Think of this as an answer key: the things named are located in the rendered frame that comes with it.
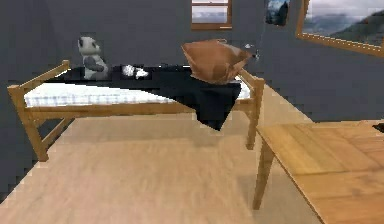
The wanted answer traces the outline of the wooden bed with white mattress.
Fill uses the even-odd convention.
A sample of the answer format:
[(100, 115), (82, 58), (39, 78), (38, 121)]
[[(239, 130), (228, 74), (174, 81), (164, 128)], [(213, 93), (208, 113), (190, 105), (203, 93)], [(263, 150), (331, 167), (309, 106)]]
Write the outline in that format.
[[(74, 68), (64, 60), (61, 65), (32, 80), (7, 87), (40, 161), (48, 160), (47, 149), (75, 118), (195, 113), (194, 109), (175, 100), (141, 90), (47, 83), (48, 79), (71, 69)], [(250, 120), (246, 147), (251, 150), (254, 147), (265, 80), (242, 69), (229, 83), (232, 82), (241, 84), (240, 95), (232, 110), (243, 111)]]

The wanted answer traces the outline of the black blanket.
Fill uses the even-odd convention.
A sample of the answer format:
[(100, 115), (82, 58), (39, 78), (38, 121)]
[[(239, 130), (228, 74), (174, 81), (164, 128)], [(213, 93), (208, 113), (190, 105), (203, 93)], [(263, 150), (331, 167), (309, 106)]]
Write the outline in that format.
[(240, 95), (241, 84), (232, 82), (214, 85), (195, 79), (188, 67), (166, 65), (143, 67), (134, 64), (135, 71), (127, 75), (127, 65), (112, 67), (106, 78), (85, 78), (85, 69), (76, 67), (47, 83), (78, 84), (97, 87), (141, 90), (167, 97), (195, 110), (197, 120), (220, 131), (235, 101)]

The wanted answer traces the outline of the small wooden framed window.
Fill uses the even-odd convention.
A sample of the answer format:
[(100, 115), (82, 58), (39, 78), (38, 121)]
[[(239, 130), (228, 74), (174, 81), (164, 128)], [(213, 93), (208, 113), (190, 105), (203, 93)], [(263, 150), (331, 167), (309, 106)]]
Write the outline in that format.
[(192, 30), (230, 30), (232, 0), (191, 0)]

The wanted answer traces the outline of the large wooden framed window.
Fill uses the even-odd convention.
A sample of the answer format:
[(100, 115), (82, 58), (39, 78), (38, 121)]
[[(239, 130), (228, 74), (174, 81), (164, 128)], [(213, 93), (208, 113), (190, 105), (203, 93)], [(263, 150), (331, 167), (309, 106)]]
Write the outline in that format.
[(384, 58), (384, 0), (302, 0), (295, 35)]

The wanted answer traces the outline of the brown pillow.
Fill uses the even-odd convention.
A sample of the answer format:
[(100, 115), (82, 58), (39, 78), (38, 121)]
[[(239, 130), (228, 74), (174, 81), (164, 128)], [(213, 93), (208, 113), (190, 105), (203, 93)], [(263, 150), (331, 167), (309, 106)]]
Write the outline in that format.
[(184, 43), (181, 48), (191, 68), (191, 76), (217, 85), (234, 80), (252, 57), (250, 52), (219, 39)]

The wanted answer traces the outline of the wooden table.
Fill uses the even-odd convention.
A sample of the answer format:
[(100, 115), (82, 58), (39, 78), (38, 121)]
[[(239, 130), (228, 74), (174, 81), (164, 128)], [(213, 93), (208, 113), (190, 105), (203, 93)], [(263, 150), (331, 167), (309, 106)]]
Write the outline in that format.
[(257, 129), (262, 139), (252, 208), (278, 162), (322, 224), (384, 224), (384, 133), (377, 120)]

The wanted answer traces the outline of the panda plush toy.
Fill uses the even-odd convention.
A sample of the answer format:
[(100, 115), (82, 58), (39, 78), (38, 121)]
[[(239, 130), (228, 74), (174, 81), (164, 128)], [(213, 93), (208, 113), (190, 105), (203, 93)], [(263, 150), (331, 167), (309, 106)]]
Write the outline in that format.
[(82, 56), (86, 80), (103, 80), (108, 77), (109, 68), (101, 57), (101, 48), (95, 39), (89, 36), (80, 36), (78, 38), (78, 51)]

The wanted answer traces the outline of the small grey wall fixture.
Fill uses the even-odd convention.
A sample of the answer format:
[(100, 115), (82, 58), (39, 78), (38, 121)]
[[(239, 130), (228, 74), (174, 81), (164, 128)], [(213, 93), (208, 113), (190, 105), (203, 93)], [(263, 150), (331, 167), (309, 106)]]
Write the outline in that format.
[(244, 48), (245, 48), (246, 50), (248, 50), (248, 51), (251, 53), (252, 57), (253, 57), (256, 61), (258, 61), (258, 60), (260, 59), (260, 52), (259, 52), (258, 49), (255, 48), (255, 46), (254, 46), (253, 44), (246, 43), (246, 44), (244, 45)]

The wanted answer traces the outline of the small white crumpled object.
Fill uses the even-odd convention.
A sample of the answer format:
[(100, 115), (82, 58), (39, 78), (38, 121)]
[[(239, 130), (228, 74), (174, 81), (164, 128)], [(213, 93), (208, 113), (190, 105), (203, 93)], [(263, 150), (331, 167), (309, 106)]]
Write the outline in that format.
[(122, 73), (127, 77), (134, 77), (135, 79), (144, 78), (149, 75), (143, 68), (135, 67), (132, 65), (124, 65)]

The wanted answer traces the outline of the dark poster picture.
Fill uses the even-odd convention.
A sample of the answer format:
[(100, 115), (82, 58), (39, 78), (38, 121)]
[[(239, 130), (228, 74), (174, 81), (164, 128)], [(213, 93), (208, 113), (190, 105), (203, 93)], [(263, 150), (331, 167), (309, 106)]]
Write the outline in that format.
[(268, 0), (265, 22), (276, 26), (285, 26), (290, 0)]

